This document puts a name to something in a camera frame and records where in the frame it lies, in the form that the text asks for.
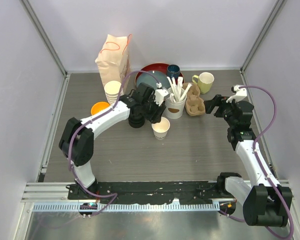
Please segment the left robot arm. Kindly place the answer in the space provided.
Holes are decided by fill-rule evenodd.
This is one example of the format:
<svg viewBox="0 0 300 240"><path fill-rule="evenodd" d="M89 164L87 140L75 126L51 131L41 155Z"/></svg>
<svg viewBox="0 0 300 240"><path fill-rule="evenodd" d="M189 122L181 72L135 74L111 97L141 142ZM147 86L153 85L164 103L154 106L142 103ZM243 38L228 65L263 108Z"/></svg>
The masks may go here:
<svg viewBox="0 0 300 240"><path fill-rule="evenodd" d="M149 121L159 123L166 109L165 100L170 93L167 89L142 83L129 94L124 94L106 109L90 117L67 121L59 148L68 160L79 194L90 200L96 196L98 181L91 168L94 141L104 131L121 121L128 121L132 128L140 128Z"/></svg>

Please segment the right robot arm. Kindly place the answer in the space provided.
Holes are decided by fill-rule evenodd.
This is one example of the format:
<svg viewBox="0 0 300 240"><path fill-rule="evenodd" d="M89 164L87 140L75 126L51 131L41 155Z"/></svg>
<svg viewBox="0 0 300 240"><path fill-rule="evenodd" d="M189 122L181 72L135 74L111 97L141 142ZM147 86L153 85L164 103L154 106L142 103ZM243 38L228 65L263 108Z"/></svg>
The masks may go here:
<svg viewBox="0 0 300 240"><path fill-rule="evenodd" d="M221 173L223 178L216 184L216 193L223 198L233 195L243 207L243 217L249 226L285 227L288 214L285 207L292 203L292 191L282 186L264 160L256 135L251 126L254 106L247 101L231 100L217 94L204 101L205 112L214 113L227 124L227 139L240 157L248 174L250 184L236 173Z"/></svg>

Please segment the white paper cup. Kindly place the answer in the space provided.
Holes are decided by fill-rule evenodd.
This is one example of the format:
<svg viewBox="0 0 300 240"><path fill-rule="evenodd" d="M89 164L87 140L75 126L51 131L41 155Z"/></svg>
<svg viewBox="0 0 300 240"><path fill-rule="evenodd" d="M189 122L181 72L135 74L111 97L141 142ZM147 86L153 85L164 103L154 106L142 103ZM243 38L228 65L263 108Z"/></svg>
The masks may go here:
<svg viewBox="0 0 300 240"><path fill-rule="evenodd" d="M170 121L165 117L161 117L161 121L158 123L152 123L151 127L154 137L158 140L163 140L166 137L170 126Z"/></svg>

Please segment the stack of white paper cups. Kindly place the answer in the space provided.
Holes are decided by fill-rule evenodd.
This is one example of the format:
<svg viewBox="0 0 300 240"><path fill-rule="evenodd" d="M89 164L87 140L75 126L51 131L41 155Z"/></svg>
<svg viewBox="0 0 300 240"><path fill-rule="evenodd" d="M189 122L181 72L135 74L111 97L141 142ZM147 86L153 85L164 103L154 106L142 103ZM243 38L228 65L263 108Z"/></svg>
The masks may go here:
<svg viewBox="0 0 300 240"><path fill-rule="evenodd" d="M104 86L104 92L106 95L107 102L109 104L114 104L118 98L118 96L122 96L124 94L123 90L121 89L122 84L119 81L109 81Z"/></svg>

